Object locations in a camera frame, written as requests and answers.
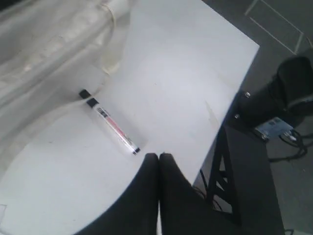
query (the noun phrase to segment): marker pen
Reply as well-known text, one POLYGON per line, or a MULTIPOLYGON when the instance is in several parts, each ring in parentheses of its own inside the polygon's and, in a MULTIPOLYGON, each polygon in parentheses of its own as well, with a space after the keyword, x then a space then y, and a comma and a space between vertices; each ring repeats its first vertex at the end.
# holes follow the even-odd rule
MULTIPOLYGON (((79 93, 82 99, 87 99, 91 96, 91 94, 86 91, 82 90, 79 93)), ((117 134, 119 139, 132 151, 133 154, 137 154, 140 151, 134 142, 118 127, 115 121, 111 118, 110 114, 102 107, 100 107, 99 102, 95 98, 91 98, 87 101, 87 104, 97 112, 97 114, 103 118, 107 125, 117 134)))

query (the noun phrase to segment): gray floor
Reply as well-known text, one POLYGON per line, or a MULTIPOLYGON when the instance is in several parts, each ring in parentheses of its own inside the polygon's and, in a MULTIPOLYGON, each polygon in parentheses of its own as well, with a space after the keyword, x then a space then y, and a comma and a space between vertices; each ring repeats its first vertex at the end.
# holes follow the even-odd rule
MULTIPOLYGON (((247 15, 245 13, 253 0, 204 1, 260 45, 260 50, 243 83, 243 89, 246 91, 252 93, 266 84, 278 65, 294 55, 301 33, 303 37, 297 53, 310 48, 306 37, 313 38, 311 0, 265 0, 272 9, 259 0, 247 15)), ((297 130, 301 134, 312 133, 313 118, 307 118, 297 130)), ((294 153, 292 147, 280 140, 270 141, 267 148, 269 157, 288 156, 294 153)), ((203 164, 203 169, 207 173, 210 171, 211 161, 212 154, 209 154, 203 164)), ((285 228, 313 234, 313 148, 309 149, 305 158, 291 163, 272 164, 271 169, 285 228)), ((195 185, 203 188, 199 176, 195 185)))

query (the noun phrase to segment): white table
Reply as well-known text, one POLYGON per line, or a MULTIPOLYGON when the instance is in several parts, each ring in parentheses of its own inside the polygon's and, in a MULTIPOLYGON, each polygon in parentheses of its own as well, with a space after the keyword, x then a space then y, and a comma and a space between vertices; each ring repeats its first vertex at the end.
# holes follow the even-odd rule
POLYGON ((75 233, 114 203, 148 152, 172 153, 192 183, 258 48, 200 0, 140 0, 122 67, 98 100, 141 152, 128 153, 100 130, 87 106, 73 110, 7 171, 1 227, 13 235, 75 233))

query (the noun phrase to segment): table surface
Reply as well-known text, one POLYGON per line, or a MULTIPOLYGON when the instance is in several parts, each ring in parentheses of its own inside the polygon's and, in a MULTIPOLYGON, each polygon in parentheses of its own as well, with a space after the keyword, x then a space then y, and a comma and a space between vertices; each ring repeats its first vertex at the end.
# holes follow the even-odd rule
MULTIPOLYGON (((259 46, 200 0, 140 0, 123 63, 98 100, 141 147, 134 156, 89 108, 40 133, 0 183, 11 234, 73 234, 122 194, 148 152, 193 183, 259 46)), ((95 67, 88 76, 103 76, 95 67)))

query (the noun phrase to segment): transparent plastic bag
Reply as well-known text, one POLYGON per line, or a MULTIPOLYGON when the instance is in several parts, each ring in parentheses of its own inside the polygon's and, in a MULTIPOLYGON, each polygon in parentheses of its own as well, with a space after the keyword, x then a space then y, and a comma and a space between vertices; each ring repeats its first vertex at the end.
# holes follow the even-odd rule
POLYGON ((117 70, 130 23, 129 0, 27 0, 0 14, 0 180, 44 128, 82 105, 93 65, 117 70))

